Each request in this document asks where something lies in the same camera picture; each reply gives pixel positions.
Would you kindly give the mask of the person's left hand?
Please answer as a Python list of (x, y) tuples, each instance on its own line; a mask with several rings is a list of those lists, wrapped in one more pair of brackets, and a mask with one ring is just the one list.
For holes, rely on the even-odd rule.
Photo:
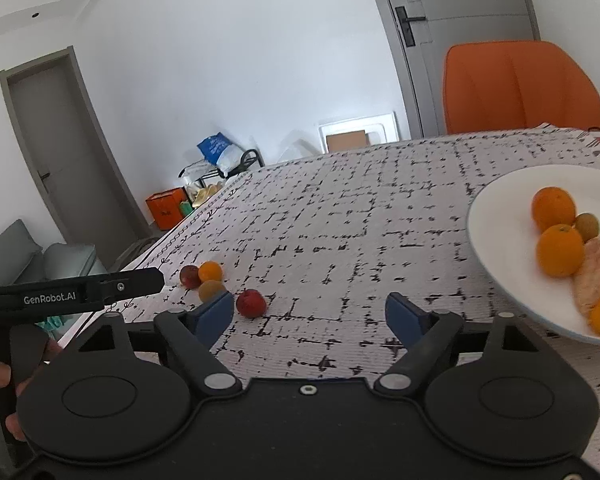
[[(56, 340), (49, 339), (45, 346), (45, 351), (41, 363), (50, 362), (55, 356), (62, 351), (62, 347)], [(0, 362), (0, 389), (6, 388), (12, 379), (12, 369), (9, 365)], [(5, 418), (5, 427), (10, 434), (20, 442), (26, 440), (26, 436), (21, 429), (20, 421), (16, 413), (9, 414)]]

